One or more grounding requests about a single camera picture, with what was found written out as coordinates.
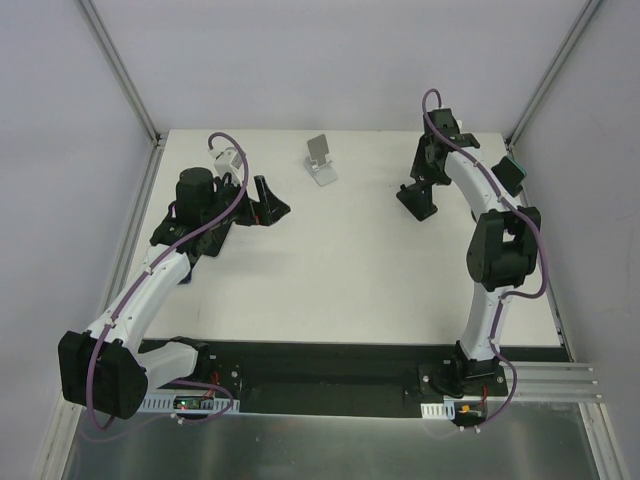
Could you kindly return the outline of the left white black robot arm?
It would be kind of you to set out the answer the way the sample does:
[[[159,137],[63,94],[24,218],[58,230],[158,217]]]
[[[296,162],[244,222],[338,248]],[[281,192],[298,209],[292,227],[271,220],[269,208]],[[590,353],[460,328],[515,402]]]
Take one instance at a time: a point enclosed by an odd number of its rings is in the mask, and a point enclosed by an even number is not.
[[[258,197],[204,167],[182,171],[176,198],[154,230],[142,264],[106,311],[58,344],[65,400],[119,419],[131,418],[148,391],[182,381],[199,389],[213,371],[209,345],[183,336],[146,353],[139,348],[169,294],[190,282],[201,257],[216,257],[232,225],[271,226],[291,208],[266,179],[254,178]]]

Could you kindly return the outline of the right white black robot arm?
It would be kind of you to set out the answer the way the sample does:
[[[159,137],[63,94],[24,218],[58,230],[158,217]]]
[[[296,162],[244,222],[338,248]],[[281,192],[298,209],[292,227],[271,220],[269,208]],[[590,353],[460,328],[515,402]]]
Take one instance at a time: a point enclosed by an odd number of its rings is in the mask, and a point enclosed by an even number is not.
[[[423,122],[410,172],[414,182],[401,186],[396,196],[424,221],[437,211],[433,186],[455,184],[471,209],[475,230],[466,266],[474,293],[469,318],[453,358],[431,376],[440,390],[469,395],[498,372],[510,297],[536,268],[541,215],[518,204],[523,171],[509,158],[487,168],[479,157],[479,142],[461,132],[450,109],[424,112]]]

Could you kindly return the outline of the black folding phone stand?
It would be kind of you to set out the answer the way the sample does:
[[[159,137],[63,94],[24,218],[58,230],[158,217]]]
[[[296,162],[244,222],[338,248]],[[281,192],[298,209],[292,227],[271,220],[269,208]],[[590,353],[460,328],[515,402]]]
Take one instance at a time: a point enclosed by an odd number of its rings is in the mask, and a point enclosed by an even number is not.
[[[438,211],[430,181],[416,181],[409,186],[402,184],[396,198],[418,221],[424,221]]]

